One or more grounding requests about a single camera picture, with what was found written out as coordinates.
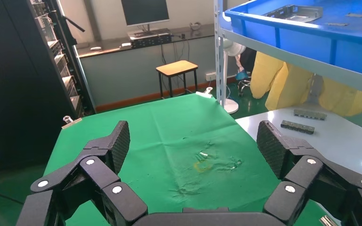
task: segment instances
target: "computer monitor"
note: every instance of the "computer monitor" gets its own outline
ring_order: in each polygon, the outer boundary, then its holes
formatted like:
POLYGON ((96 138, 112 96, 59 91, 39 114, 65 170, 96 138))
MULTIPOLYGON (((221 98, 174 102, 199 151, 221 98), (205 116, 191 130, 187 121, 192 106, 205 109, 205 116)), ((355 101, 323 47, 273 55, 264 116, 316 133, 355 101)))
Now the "computer monitor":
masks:
POLYGON ((166 0, 121 0, 128 26, 138 26, 169 20, 166 0))

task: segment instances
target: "blue storage tray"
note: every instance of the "blue storage tray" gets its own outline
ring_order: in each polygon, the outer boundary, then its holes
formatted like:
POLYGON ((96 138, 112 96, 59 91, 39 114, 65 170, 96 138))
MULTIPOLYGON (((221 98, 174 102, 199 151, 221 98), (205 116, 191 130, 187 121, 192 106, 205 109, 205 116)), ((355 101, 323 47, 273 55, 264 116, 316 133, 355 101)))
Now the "blue storage tray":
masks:
POLYGON ((253 0, 225 11, 235 33, 362 73, 362 18, 348 13, 362 14, 362 0, 253 0), (323 15, 310 23, 262 16, 285 5, 320 6, 323 15))

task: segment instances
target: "baseboard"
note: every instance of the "baseboard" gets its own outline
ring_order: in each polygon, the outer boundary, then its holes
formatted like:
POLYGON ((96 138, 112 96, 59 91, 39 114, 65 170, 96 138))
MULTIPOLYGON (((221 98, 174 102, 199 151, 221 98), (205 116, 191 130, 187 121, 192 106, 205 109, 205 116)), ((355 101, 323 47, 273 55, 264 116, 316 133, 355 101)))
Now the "baseboard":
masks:
MULTIPOLYGON (((227 83, 235 82, 235 81, 236 81, 235 77, 227 78, 227 83)), ((202 89, 202 88, 206 88, 208 86, 209 86, 209 82, 204 82, 204 83, 198 84, 197 88, 202 89)), ((215 86, 215 81, 212 81, 211 86, 215 86)), ((191 91, 195 91, 195 86, 188 86, 187 89, 189 89, 191 91)), ((173 89, 173 95, 178 95, 178 94, 181 94, 184 92, 185 92, 184 88, 173 89)), ((169 97, 170 93, 169 93, 169 91, 164 91, 163 95, 164 95, 164 97, 169 97)), ((96 106, 95 109, 96 109, 97 113, 101 113, 101 112, 106 112, 106 111, 110 111, 110 110, 114 110, 114 109, 118 109, 118 108, 141 104, 141 103, 151 101, 151 100, 156 100, 156 99, 160 99, 160 93, 152 93, 149 95, 126 99, 126 100, 122 100, 122 101, 118 101, 118 102, 114 102, 114 103, 110 103, 110 104, 106 104, 106 105, 99 105, 99 106, 96 106)))

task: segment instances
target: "gray metal block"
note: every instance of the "gray metal block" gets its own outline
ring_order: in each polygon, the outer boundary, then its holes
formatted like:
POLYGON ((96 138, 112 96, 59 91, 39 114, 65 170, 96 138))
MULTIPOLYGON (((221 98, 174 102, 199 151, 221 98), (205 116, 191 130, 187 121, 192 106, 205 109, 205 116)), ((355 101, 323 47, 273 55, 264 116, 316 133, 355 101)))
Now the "gray metal block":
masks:
POLYGON ((308 119, 315 119, 324 121, 327 118, 327 115, 320 112, 310 112, 306 110, 294 109, 294 116, 308 118, 308 119))
POLYGON ((281 123, 281 128, 295 130, 301 133, 307 133, 307 134, 313 134, 314 133, 314 127, 312 126, 306 126, 299 123, 291 122, 283 120, 281 123))

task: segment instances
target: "green cloth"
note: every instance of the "green cloth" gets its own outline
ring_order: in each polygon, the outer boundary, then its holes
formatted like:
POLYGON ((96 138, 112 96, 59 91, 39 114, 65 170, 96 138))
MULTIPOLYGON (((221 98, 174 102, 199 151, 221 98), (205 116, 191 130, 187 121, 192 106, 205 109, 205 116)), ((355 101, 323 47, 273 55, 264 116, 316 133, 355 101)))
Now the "green cloth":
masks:
MULTIPOLYGON (((195 94, 83 118, 61 131, 45 174, 74 160, 89 140, 110 134, 119 120, 128 121, 131 134, 119 176, 149 213, 181 212, 183 207, 262 211, 280 182, 256 142, 218 102, 195 94)), ((323 215, 310 202, 296 225, 321 225, 323 215)), ((107 223, 87 202, 67 225, 107 223)))

